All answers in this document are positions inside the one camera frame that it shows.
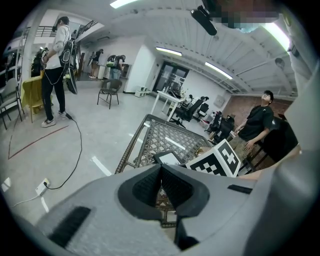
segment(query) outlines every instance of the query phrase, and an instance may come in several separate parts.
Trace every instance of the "door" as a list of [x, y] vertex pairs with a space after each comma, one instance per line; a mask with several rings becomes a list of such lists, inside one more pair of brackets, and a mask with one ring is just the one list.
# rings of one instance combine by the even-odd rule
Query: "door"
[[153, 91], [162, 91], [164, 87], [169, 85], [172, 81], [176, 80], [178, 77], [186, 78], [189, 69], [182, 66], [178, 66], [173, 62], [165, 61], [161, 67], [160, 73], [156, 79], [153, 87]]

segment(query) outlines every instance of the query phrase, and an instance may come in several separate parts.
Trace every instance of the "white desk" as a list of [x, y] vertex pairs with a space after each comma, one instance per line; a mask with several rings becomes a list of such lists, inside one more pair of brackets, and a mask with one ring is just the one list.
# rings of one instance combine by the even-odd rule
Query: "white desk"
[[181, 99], [178, 99], [178, 98], [175, 98], [175, 97], [173, 97], [173, 96], [171, 96], [171, 95], [169, 95], [169, 94], [167, 94], [167, 93], [164, 93], [164, 92], [162, 92], [162, 91], [160, 91], [160, 90], [158, 90], [157, 92], [158, 92], [158, 95], [157, 95], [156, 98], [155, 98], [155, 101], [154, 101], [154, 104], [153, 104], [153, 107], [152, 107], [152, 109], [151, 109], [151, 113], [150, 113], [150, 114], [152, 115], [152, 113], [154, 112], [155, 107], [156, 107], [156, 104], [157, 104], [157, 102], [158, 102], [158, 100], [159, 100], [159, 97], [160, 97], [160, 96], [161, 96], [161, 97], [164, 97], [164, 98], [166, 98], [166, 101], [165, 101], [165, 103], [164, 103], [164, 105], [163, 105], [162, 111], [165, 109], [168, 101], [171, 101], [171, 102], [174, 102], [174, 103], [175, 103], [173, 109], [171, 110], [171, 113], [170, 113], [169, 117], [167, 118], [167, 121], [169, 121], [169, 120], [171, 119], [172, 115], [174, 114], [177, 105], [178, 105], [180, 102], [182, 102], [182, 100], [181, 100]]

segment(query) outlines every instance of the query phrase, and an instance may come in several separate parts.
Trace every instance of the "electrical cord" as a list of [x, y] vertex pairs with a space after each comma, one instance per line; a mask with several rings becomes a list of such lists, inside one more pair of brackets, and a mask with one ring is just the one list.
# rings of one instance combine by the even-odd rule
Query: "electrical cord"
[[31, 199], [28, 199], [28, 200], [24, 200], [24, 201], [21, 201], [21, 202], [17, 202], [15, 205], [11, 206], [11, 208], [16, 207], [17, 205], [20, 205], [20, 204], [22, 204], [22, 203], [26, 203], [26, 202], [32, 201], [32, 200], [34, 200], [34, 199], [36, 199], [36, 198], [38, 198], [38, 197], [39, 197], [39, 195], [37, 195], [37, 196], [35, 196], [35, 197], [31, 198]]
[[69, 118], [70, 120], [74, 121], [75, 124], [76, 124], [76, 127], [78, 128], [78, 131], [79, 131], [79, 133], [80, 133], [80, 146], [81, 146], [81, 150], [80, 150], [79, 157], [78, 157], [78, 160], [76, 161], [76, 164], [75, 164], [75, 167], [74, 167], [73, 171], [71, 172], [71, 174], [69, 175], [69, 177], [62, 183], [61, 186], [58, 186], [58, 187], [55, 187], [55, 188], [50, 188], [50, 187], [47, 186], [47, 183], [46, 183], [46, 182], [43, 183], [43, 185], [44, 185], [48, 190], [58, 190], [58, 189], [60, 189], [60, 188], [70, 179], [70, 177], [72, 176], [72, 174], [74, 174], [74, 172], [75, 172], [75, 170], [76, 170], [76, 168], [77, 168], [77, 166], [78, 166], [78, 163], [79, 163], [79, 160], [80, 160], [80, 156], [81, 156], [81, 153], [82, 153], [82, 135], [81, 135], [81, 131], [80, 131], [80, 129], [79, 129], [79, 126], [78, 126], [77, 122], [76, 122], [75, 120], [73, 120], [73, 118], [71, 117], [71, 115], [69, 115], [68, 113], [66, 113], [65, 116], [66, 116], [67, 118]]

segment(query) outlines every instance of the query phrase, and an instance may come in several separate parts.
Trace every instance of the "floor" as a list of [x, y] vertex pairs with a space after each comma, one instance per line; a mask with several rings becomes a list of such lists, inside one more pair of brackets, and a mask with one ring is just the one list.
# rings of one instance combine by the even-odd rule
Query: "floor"
[[[93, 86], [79, 88], [78, 95], [65, 95], [66, 110], [77, 121], [82, 134], [82, 155], [74, 174], [62, 188], [46, 191], [43, 200], [38, 197], [12, 209], [32, 224], [46, 213], [46, 209], [50, 210], [85, 184], [113, 174], [155, 101], [151, 96], [138, 98], [120, 93], [119, 105], [113, 99], [109, 109], [103, 100], [97, 105], [98, 91], [98, 87]], [[53, 104], [53, 111], [57, 113], [59, 104], [55, 96]], [[167, 119], [161, 111], [163, 104], [159, 101], [153, 114]], [[60, 186], [74, 169], [80, 152], [80, 134], [73, 121], [58, 120], [55, 126], [41, 128], [44, 111], [33, 116], [33, 123], [27, 108], [25, 112], [22, 122], [17, 119], [17, 110], [10, 114], [12, 121], [5, 118], [8, 130], [0, 121], [0, 183], [6, 181], [2, 188], [7, 189], [4, 195], [9, 206], [35, 197], [36, 187], [45, 178], [51, 187]], [[209, 137], [195, 120], [184, 122], [184, 125], [206, 139]], [[139, 145], [132, 154], [138, 151]]]

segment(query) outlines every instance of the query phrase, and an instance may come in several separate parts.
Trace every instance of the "white cable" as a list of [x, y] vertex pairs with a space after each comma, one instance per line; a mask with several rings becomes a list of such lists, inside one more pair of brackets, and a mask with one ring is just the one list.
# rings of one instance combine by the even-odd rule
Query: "white cable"
[[21, 202], [17, 202], [14, 206], [11, 206], [11, 208], [16, 207], [16, 206], [19, 205], [19, 204], [32, 201], [32, 200], [34, 200], [34, 199], [36, 199], [36, 198], [38, 198], [38, 197], [39, 197], [39, 195], [35, 196], [34, 198], [28, 199], [28, 200], [24, 200], [24, 201], [21, 201]]

